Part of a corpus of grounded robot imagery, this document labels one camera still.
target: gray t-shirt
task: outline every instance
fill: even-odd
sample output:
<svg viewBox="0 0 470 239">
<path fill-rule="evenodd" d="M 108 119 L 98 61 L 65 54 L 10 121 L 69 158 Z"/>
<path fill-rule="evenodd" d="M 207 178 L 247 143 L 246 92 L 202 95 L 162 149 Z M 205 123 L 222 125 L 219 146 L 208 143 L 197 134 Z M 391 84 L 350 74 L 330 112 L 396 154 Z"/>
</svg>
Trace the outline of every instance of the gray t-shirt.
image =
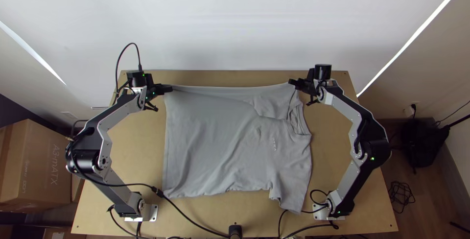
<svg viewBox="0 0 470 239">
<path fill-rule="evenodd" d="M 300 213 L 311 134 L 294 86 L 173 86 L 164 101 L 167 197 L 270 190 L 281 208 Z"/>
</svg>

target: metal bracket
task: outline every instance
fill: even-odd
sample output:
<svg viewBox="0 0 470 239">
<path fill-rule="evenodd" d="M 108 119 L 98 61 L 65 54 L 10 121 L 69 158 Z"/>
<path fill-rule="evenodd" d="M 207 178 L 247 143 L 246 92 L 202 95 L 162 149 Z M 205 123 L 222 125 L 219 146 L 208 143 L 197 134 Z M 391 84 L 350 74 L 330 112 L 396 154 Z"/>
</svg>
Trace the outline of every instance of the metal bracket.
<svg viewBox="0 0 470 239">
<path fill-rule="evenodd" d="M 330 205 L 325 206 L 325 205 L 313 203 L 312 211 L 317 211 L 313 213 L 313 217 L 315 218 L 315 220 L 345 220 L 346 219 L 344 216 L 340 216 L 338 218 L 328 217 L 329 213 L 331 212 Z"/>
<path fill-rule="evenodd" d="M 138 218 L 126 217 L 124 218 L 124 221 L 156 221 L 157 220 L 157 213 L 158 213 L 157 204 L 142 203 L 142 205 L 139 205 L 139 210 L 141 212 L 142 217 L 138 217 Z"/>
</svg>

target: wooden table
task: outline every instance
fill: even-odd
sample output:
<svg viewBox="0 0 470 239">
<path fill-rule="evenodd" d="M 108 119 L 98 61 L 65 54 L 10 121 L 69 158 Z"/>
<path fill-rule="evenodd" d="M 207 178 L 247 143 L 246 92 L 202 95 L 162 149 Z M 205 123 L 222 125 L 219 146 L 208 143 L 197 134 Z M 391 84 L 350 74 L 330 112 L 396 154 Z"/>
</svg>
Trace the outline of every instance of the wooden table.
<svg viewBox="0 0 470 239">
<path fill-rule="evenodd" d="M 284 83 L 289 78 L 305 78 L 307 71 L 146 71 L 152 73 L 155 82 L 189 86 L 256 87 Z M 348 72 L 333 71 L 345 94 L 357 101 Z M 125 72 L 120 74 L 120 84 Z M 308 95 L 300 93 L 303 102 Z M 153 102 L 158 113 L 142 111 L 129 115 L 110 131 L 113 141 L 111 156 L 113 169 L 124 183 L 147 183 L 162 186 L 163 156 L 165 148 L 166 109 L 160 96 Z M 304 107 L 304 116 L 313 135 L 312 177 L 309 189 L 330 191 L 338 183 L 348 167 L 350 143 L 348 131 L 351 123 L 339 112 L 323 104 Z M 185 220 L 169 203 L 152 194 L 148 188 L 132 187 L 140 191 L 147 203 L 159 205 L 155 222 L 142 224 L 142 236 L 147 237 L 214 237 Z M 279 216 L 282 209 L 277 201 L 270 200 L 269 191 L 230 191 L 214 196 L 172 199 L 180 209 L 197 223 L 213 230 L 227 233 L 229 225 L 243 226 L 244 237 L 277 237 Z M 323 200 L 321 194 L 314 199 Z M 355 198 L 355 208 L 345 221 L 336 221 L 339 230 L 321 227 L 299 233 L 300 236 L 365 234 L 397 231 L 395 216 L 388 198 L 382 172 L 374 170 Z M 92 183 L 86 182 L 73 223 L 73 233 L 91 235 L 126 235 L 106 212 L 111 205 Z M 312 210 L 308 194 L 304 210 Z M 118 222 L 131 232 L 137 223 Z M 314 220 L 312 215 L 286 213 L 281 223 L 281 234 L 287 234 L 309 225 L 325 223 Z"/>
</svg>

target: wooden floor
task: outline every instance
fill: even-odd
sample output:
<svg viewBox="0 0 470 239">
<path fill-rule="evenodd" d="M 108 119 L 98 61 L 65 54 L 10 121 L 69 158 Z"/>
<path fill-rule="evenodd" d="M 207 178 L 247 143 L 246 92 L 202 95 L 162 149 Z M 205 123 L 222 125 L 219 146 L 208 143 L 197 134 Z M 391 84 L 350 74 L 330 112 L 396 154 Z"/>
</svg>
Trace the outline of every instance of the wooden floor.
<svg viewBox="0 0 470 239">
<path fill-rule="evenodd" d="M 385 124 L 387 134 L 391 137 L 398 129 L 398 124 Z M 393 144 L 399 144 L 399 137 Z M 392 181 L 406 182 L 410 186 L 416 202 L 408 204 L 402 214 L 395 213 L 399 232 L 368 234 L 369 239 L 463 239 L 470 238 L 467 234 L 449 224 L 459 223 L 456 206 L 445 183 L 438 163 L 425 168 L 418 168 L 417 174 L 408 164 L 399 150 L 392 151 L 392 157 L 381 167 L 388 188 Z M 401 205 L 392 204 L 397 210 Z"/>
</svg>

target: black cable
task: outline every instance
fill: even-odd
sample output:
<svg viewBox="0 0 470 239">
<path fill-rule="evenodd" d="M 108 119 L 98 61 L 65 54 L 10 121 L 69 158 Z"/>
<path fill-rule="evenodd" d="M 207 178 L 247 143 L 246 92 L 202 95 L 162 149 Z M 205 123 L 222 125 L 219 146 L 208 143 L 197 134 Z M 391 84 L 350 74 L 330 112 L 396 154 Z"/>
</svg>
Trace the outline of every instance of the black cable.
<svg viewBox="0 0 470 239">
<path fill-rule="evenodd" d="M 117 62 L 116 62 L 116 95 L 119 94 L 119 91 L 118 91 L 118 66 L 119 66 L 119 61 L 121 60 L 121 56 L 124 53 L 124 51 L 126 51 L 126 49 L 131 45 L 135 45 L 135 47 L 136 47 L 137 57 L 139 58 L 138 67 L 139 67 L 139 71 L 142 71 L 141 54 L 139 53 L 139 47 L 137 47 L 137 45 L 135 43 L 129 43 L 128 45 L 126 45 L 126 47 L 124 47 L 124 49 L 122 49 L 121 53 L 119 54 L 119 57 L 117 58 Z"/>
<path fill-rule="evenodd" d="M 113 219 L 114 224 L 116 224 L 121 230 L 123 230 L 125 233 L 127 233 L 127 234 L 129 234 L 130 236 L 135 237 L 135 238 L 137 238 L 137 239 L 150 239 L 150 238 L 147 238 L 147 237 L 142 237 L 142 236 L 134 235 L 133 233 L 127 231 L 127 230 L 124 229 L 122 226 L 120 226 L 119 223 L 116 221 L 116 219 L 114 219 L 112 209 L 114 209 L 114 204 L 111 205 L 111 206 L 108 208 L 108 211 L 109 211 L 109 214 L 111 215 L 111 219 Z"/>
<path fill-rule="evenodd" d="M 413 120 L 415 119 L 416 116 L 416 104 L 411 104 L 411 108 L 413 109 Z"/>
<path fill-rule="evenodd" d="M 300 232 L 302 232 L 302 231 L 308 230 L 308 229 L 313 229 L 313 228 L 318 228 L 318 227 L 326 227 L 326 226 L 331 226 L 331 227 L 333 227 L 333 229 L 335 229 L 335 230 L 338 230 L 338 229 L 339 229 L 339 226 L 338 226 L 338 225 L 334 224 L 332 221 L 329 221 L 329 224 L 318 224 L 318 225 L 311 225 L 311 226 L 304 227 L 304 228 L 302 228 L 302 229 L 299 229 L 299 230 L 297 230 L 297 231 L 295 231 L 295 232 L 290 233 L 288 236 L 283 237 L 282 239 L 287 239 L 287 238 L 289 238 L 289 237 L 292 237 L 292 236 L 294 236 L 294 235 L 296 235 L 296 234 L 298 234 L 298 233 L 300 233 Z"/>
<path fill-rule="evenodd" d="M 206 232 L 209 232 L 209 233 L 211 233 L 211 234 L 215 234 L 215 235 L 217 235 L 217 236 L 223 237 L 223 238 L 230 238 L 230 236 L 228 236 L 228 235 L 225 235 L 225 234 L 222 234 L 222 233 L 219 233 L 219 232 L 212 231 L 212 230 L 210 230 L 210 229 L 208 229 L 208 228 L 206 228 L 206 227 L 203 227 L 203 226 L 201 226 L 201 225 L 195 223 L 195 222 L 194 222 L 193 220 L 191 220 L 188 216 L 186 216 L 186 214 L 184 214 L 184 213 L 178 208 L 178 206 L 176 206 L 176 205 L 173 203 L 173 201 L 171 201 L 171 200 L 170 200 L 169 198 L 167 198 L 166 196 L 163 196 L 163 198 L 164 198 L 165 200 L 167 200 L 177 211 L 179 211 L 179 213 L 180 213 L 184 218 L 186 218 L 186 220 L 188 220 L 190 223 L 194 224 L 195 226 L 199 227 L 200 229 L 202 229 L 202 230 L 204 230 L 204 231 L 206 231 Z"/>
<path fill-rule="evenodd" d="M 142 222 L 140 221 L 137 223 L 136 239 L 138 239 L 138 237 L 141 236 L 141 226 L 142 226 Z"/>
<path fill-rule="evenodd" d="M 454 115 L 455 113 L 457 113 L 460 109 L 462 109 L 463 107 L 467 106 L 468 104 L 470 103 L 470 100 L 467 101 L 464 105 L 462 105 L 460 108 L 458 108 L 456 111 L 452 112 L 452 114 L 450 114 L 449 116 L 445 117 L 444 119 L 441 119 L 441 120 L 438 120 L 436 121 L 434 124 L 437 126 L 441 125 L 441 122 L 445 121 L 447 118 L 449 118 L 450 116 Z"/>
<path fill-rule="evenodd" d="M 393 208 L 393 210 L 398 214 L 403 213 L 406 205 L 416 202 L 416 199 L 411 192 L 410 186 L 404 182 L 393 181 L 390 185 L 388 193 L 390 202 L 397 202 L 399 205 L 402 205 L 400 211 L 397 211 L 395 208 Z"/>
<path fill-rule="evenodd" d="M 70 138 L 73 138 L 74 134 L 75 134 L 75 127 L 77 126 L 77 123 L 79 122 L 87 122 L 88 120 L 87 119 L 78 119 L 76 120 L 73 125 L 72 125 L 72 128 L 70 130 Z"/>
<path fill-rule="evenodd" d="M 107 183 L 102 183 L 102 182 L 99 182 L 99 181 L 96 181 L 92 178 L 90 178 L 89 176 L 87 176 L 86 174 L 84 174 L 81 169 L 77 166 L 77 161 L 76 161 L 76 158 L 75 156 L 72 154 L 72 161 L 74 163 L 74 167 L 75 169 L 78 171 L 78 173 L 80 173 L 81 175 L 83 175 L 86 179 L 90 180 L 91 182 L 93 183 L 96 183 L 96 184 L 99 184 L 99 185 L 102 185 L 102 186 L 108 186 L 108 187 L 125 187 L 125 186 L 146 186 L 146 187 L 149 187 L 154 193 L 157 194 L 157 196 L 159 196 L 160 198 L 164 198 L 165 200 L 167 200 L 184 218 L 186 218 L 186 220 L 188 220 L 189 222 L 191 222 L 192 224 L 194 224 L 195 226 L 203 229 L 204 231 L 206 232 L 209 232 L 209 233 L 212 233 L 212 234 L 215 234 L 217 236 L 220 236 L 220 237 L 224 237 L 224 238 L 230 238 L 228 235 L 224 235 L 224 234 L 221 234 L 219 232 L 215 232 L 215 231 L 212 231 L 208 228 L 205 228 L 197 223 L 195 223 L 193 220 L 191 220 L 188 216 L 186 216 L 186 214 L 184 214 L 170 199 L 168 199 L 164 194 L 163 192 L 156 188 L 156 187 L 153 187 L 151 185 L 147 185 L 147 184 L 144 184 L 144 183 L 132 183 L 132 184 L 120 184 L 120 185 L 113 185 L 113 184 L 107 184 Z"/>
<path fill-rule="evenodd" d="M 328 194 L 326 194 L 324 191 L 321 191 L 321 190 L 312 190 L 312 191 L 310 191 L 310 199 L 313 201 L 313 203 L 318 204 L 318 205 L 322 205 L 322 206 L 327 206 L 328 203 L 318 203 L 318 202 L 316 202 L 316 201 L 312 198 L 312 194 L 313 194 L 314 192 L 321 192 L 321 193 L 323 193 L 325 196 L 328 196 Z"/>
<path fill-rule="evenodd" d="M 321 207 L 317 210 L 314 210 L 312 212 L 307 212 L 307 211 L 302 211 L 303 213 L 307 213 L 307 214 L 313 214 L 315 212 L 318 212 L 318 211 L 321 211 L 322 209 L 326 208 L 327 206 L 324 206 L 324 207 Z M 284 210 L 282 213 L 281 213 L 281 216 L 279 216 L 279 222 L 278 222 L 278 238 L 280 239 L 281 238 L 281 220 L 282 220 L 282 216 L 287 212 L 287 210 Z"/>
<path fill-rule="evenodd" d="M 145 183 L 131 183 L 131 184 L 115 185 L 115 184 L 107 184 L 107 183 L 99 182 L 97 180 L 94 180 L 94 179 L 90 178 L 89 176 L 87 176 L 85 173 L 82 172 L 82 170 L 78 167 L 78 163 L 77 163 L 77 160 L 76 160 L 76 157 L 75 157 L 74 154 L 72 154 L 72 161 L 73 161 L 73 164 L 74 164 L 74 168 L 78 171 L 78 173 L 81 174 L 86 179 L 90 180 L 91 182 L 95 183 L 95 184 L 102 185 L 102 186 L 107 186 L 107 187 L 146 186 L 146 187 L 150 188 L 154 193 L 157 193 L 159 191 L 158 188 L 153 187 L 151 185 L 147 185 Z"/>
<path fill-rule="evenodd" d="M 287 212 L 287 210 L 284 210 L 282 213 L 281 213 L 281 216 L 279 216 L 279 222 L 278 222 L 278 239 L 281 239 L 281 219 L 282 219 L 282 216 Z"/>
<path fill-rule="evenodd" d="M 117 93 L 115 93 L 115 95 L 114 95 L 113 105 L 116 103 L 116 99 L 119 97 L 119 94 L 121 93 L 121 90 L 122 90 L 127 84 L 129 84 L 129 80 L 127 80 L 122 86 L 120 86 L 120 87 L 117 89 Z"/>
</svg>

